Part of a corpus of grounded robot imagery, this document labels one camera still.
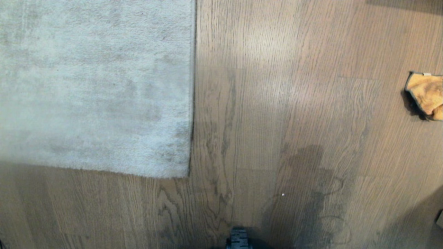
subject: white rug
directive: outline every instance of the white rug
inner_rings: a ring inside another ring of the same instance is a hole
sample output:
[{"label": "white rug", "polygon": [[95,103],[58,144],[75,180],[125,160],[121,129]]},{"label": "white rug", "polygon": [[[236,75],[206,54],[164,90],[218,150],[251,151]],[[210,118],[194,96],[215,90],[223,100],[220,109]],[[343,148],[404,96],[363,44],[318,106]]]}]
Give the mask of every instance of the white rug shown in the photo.
[{"label": "white rug", "polygon": [[184,177],[193,0],[0,2],[0,160]]}]

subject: hardwood floor plank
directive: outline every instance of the hardwood floor plank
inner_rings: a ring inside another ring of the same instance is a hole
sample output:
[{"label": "hardwood floor plank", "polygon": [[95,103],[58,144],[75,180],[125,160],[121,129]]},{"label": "hardwood floor plank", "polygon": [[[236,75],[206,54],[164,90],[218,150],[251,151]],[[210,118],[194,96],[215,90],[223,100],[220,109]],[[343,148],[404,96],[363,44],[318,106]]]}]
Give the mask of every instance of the hardwood floor plank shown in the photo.
[{"label": "hardwood floor plank", "polygon": [[236,169],[275,171],[284,135],[291,70],[244,70],[236,106]]},{"label": "hardwood floor plank", "polygon": [[79,175],[80,171],[45,168],[48,192],[59,232],[89,236]]},{"label": "hardwood floor plank", "polygon": [[201,215],[195,194],[188,187],[188,179],[160,180],[156,192],[156,214],[152,218],[158,219],[157,240],[159,248],[191,247],[197,240],[200,227],[195,225]]},{"label": "hardwood floor plank", "polygon": [[0,238],[8,248],[38,248],[15,182],[15,165],[0,163]]},{"label": "hardwood floor plank", "polygon": [[152,179],[124,175],[117,179],[121,197],[121,208],[124,243],[126,248],[156,248],[158,222],[153,214],[157,213],[156,184]]},{"label": "hardwood floor plank", "polygon": [[120,174],[81,171],[79,183],[94,248],[125,248]]},{"label": "hardwood floor plank", "polygon": [[344,248],[380,248],[377,244],[392,220],[387,203],[393,202],[394,182],[390,177],[357,177],[344,216],[352,238]]},{"label": "hardwood floor plank", "polygon": [[425,12],[434,15],[441,15],[442,8],[440,0],[367,0],[367,4],[386,6],[390,8],[400,8],[415,12]]},{"label": "hardwood floor plank", "polygon": [[441,229],[435,218],[442,209],[443,187],[407,209],[393,223],[380,232],[380,239],[371,248],[439,248]]},{"label": "hardwood floor plank", "polygon": [[14,183],[36,248],[57,248],[62,234],[48,194],[45,167],[14,165]]},{"label": "hardwood floor plank", "polygon": [[221,246],[232,225],[234,165],[238,153],[236,100],[242,73],[237,69],[204,67],[200,63],[204,65],[204,61],[197,66],[195,101],[200,104],[196,105],[194,117],[189,183],[194,193],[189,202],[194,202],[194,206],[189,208],[193,207],[193,213],[202,217],[192,221],[192,242],[205,248]]},{"label": "hardwood floor plank", "polygon": [[64,234],[63,248],[66,249],[92,249],[91,240],[88,236]]},{"label": "hardwood floor plank", "polygon": [[275,198],[276,176],[272,171],[239,169],[235,188],[242,190],[234,198],[233,225],[248,228],[254,238],[267,239],[268,205]]},{"label": "hardwood floor plank", "polygon": [[377,81],[337,78],[306,98],[311,111],[292,104],[275,192],[285,198],[275,200],[270,219],[275,247],[349,242],[343,217],[379,91]]},{"label": "hardwood floor plank", "polygon": [[[390,1],[389,4],[395,6],[402,2],[405,1]],[[441,20],[443,3],[433,1],[429,4],[440,10],[439,15],[367,4],[365,0],[355,1],[354,21],[350,26],[340,75],[391,79],[390,75],[403,73],[403,62],[411,53],[420,55],[413,57],[417,67],[407,70],[430,70],[430,63],[440,63],[432,58],[435,50],[441,47],[442,27],[441,21],[437,20]],[[420,8],[420,5],[420,1],[414,1],[410,8]]]}]

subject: wood grain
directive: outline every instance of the wood grain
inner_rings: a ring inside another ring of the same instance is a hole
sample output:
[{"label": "wood grain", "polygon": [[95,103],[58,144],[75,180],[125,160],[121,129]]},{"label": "wood grain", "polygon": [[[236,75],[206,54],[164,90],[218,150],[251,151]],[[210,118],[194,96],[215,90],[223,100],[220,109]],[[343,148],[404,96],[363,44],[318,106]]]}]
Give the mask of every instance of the wood grain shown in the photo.
[{"label": "wood grain", "polygon": [[443,74],[440,0],[198,0],[190,176],[0,163],[9,248],[441,248],[443,127],[408,71]]}]

